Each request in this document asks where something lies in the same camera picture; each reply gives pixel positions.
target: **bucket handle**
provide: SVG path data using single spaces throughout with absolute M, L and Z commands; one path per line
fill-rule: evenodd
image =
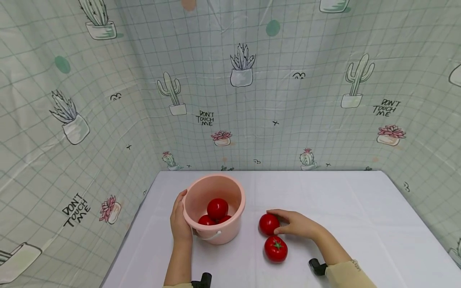
M 193 233 L 194 233 L 195 236 L 197 236 L 197 237 L 199 237 L 200 239 L 205 240 L 205 241 L 210 241 L 210 240 L 212 240 L 212 239 L 218 237 L 218 236 L 222 233 L 221 230 L 219 230 L 218 232 L 216 232 L 215 235 L 213 235 L 213 236 L 211 236 L 211 237 L 202 238 L 202 237 L 200 237 L 200 235 L 197 233 L 197 230 L 192 229 L 192 231 L 193 231 Z

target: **tomato stem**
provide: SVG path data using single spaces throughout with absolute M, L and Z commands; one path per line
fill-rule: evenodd
M 277 240 L 274 240 L 275 244 L 273 246 L 277 247 L 277 249 L 280 251 L 280 248 L 282 245 L 280 245 L 280 242 L 277 242 Z

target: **grid pattern backdrop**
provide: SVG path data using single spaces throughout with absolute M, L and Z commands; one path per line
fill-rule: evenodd
M 383 170 L 461 267 L 460 16 L 0 0 L 0 286 L 98 287 L 160 170 Z

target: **bucket rim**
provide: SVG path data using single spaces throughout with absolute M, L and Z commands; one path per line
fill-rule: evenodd
M 231 177 L 231 176 L 223 174 L 223 173 L 213 173 L 213 174 L 209 174 L 209 175 L 206 175 L 204 177 L 201 177 L 201 178 L 195 180 L 191 185 L 189 185 L 189 187 L 187 188 L 187 191 L 189 192 L 189 190 L 194 185 L 196 185 L 199 181 L 201 181 L 203 179 L 206 179 L 206 178 L 214 177 L 214 176 L 226 177 L 226 178 L 232 180 L 235 184 L 237 184 L 238 188 L 240 189 L 240 194 L 241 194 L 240 206 L 238 207 L 238 209 L 234 213 L 234 215 L 232 215 L 232 217 L 229 220 L 227 220 L 226 222 L 221 223 L 221 224 L 211 225 L 211 226 L 202 225 L 202 224 L 198 224 L 197 222 L 192 220 L 190 218 L 190 216 L 187 214 L 186 205 L 185 205 L 185 201 L 187 199 L 187 194 L 186 194 L 182 199 L 182 203 L 183 203 L 183 207 L 184 207 L 184 210 L 183 210 L 184 219 L 186 220 L 187 224 L 189 224 L 189 226 L 191 226 L 192 228 L 194 228 L 195 230 L 198 230 L 198 231 L 208 232 L 208 231 L 220 230 L 221 228 L 224 228 L 225 226 L 232 224 L 234 221 L 238 221 L 237 219 L 242 215 L 243 210 L 245 209 L 246 196 L 245 196 L 245 191 L 243 190 L 242 185 L 234 177 Z

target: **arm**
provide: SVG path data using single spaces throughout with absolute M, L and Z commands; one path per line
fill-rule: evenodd
M 339 244 L 336 238 L 322 225 L 306 216 L 280 209 L 268 210 L 288 225 L 274 230 L 275 234 L 292 234 L 312 239 L 322 253 L 328 268 L 326 276 L 333 288 L 376 288 L 356 260 Z
M 171 233 L 173 234 L 173 251 L 166 271 L 164 286 L 175 286 L 188 283 L 181 287 L 192 287 L 192 231 L 183 216 L 182 199 L 187 190 L 181 192 L 173 205 L 170 216 Z

